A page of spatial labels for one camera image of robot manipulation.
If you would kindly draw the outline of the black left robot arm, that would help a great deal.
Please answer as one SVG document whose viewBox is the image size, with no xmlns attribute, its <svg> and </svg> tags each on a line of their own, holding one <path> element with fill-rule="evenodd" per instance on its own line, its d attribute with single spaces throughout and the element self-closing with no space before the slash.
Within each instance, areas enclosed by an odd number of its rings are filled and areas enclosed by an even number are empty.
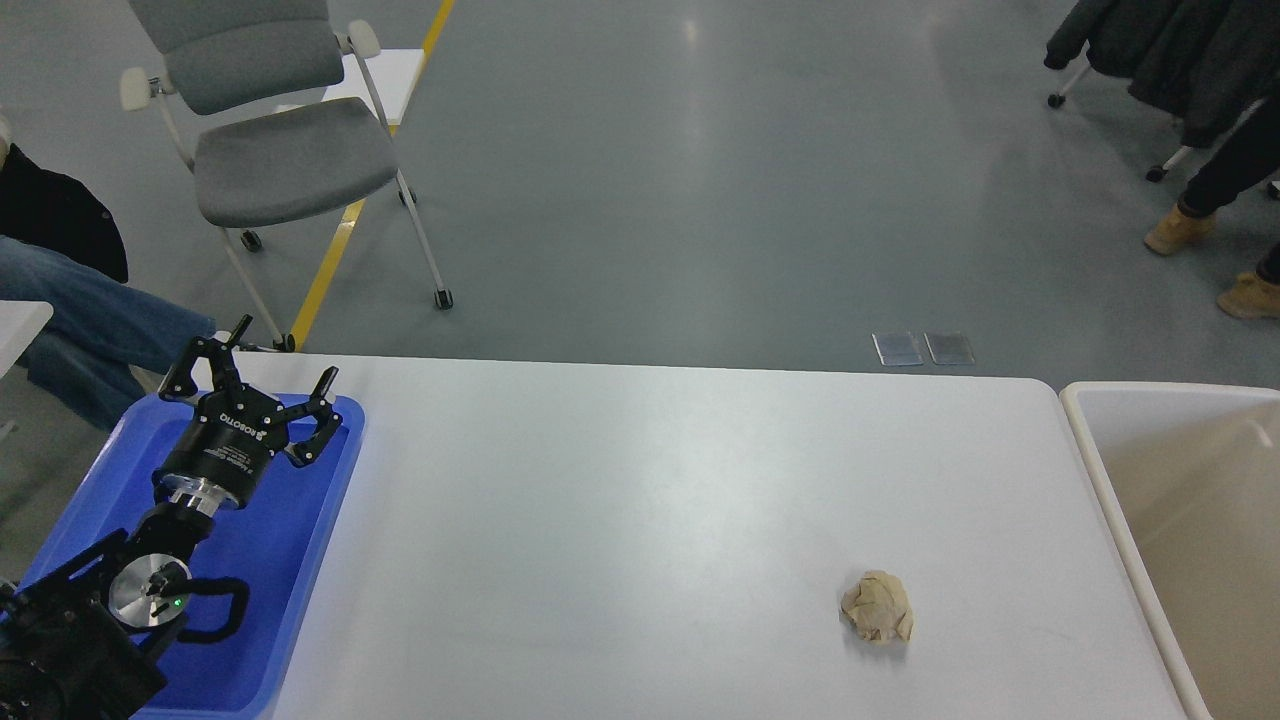
<svg viewBox="0 0 1280 720">
<path fill-rule="evenodd" d="M 175 644 L 236 635 L 252 585 L 197 574 L 195 555 L 219 512 L 248 506 L 271 462 L 315 464 L 343 425 L 329 366 L 288 404 L 241 378 L 236 346 L 193 337 L 157 396 L 192 418 L 147 473 L 154 506 L 22 589 L 3 591 L 3 716 L 128 719 L 168 684 L 160 662 Z"/>
</svg>

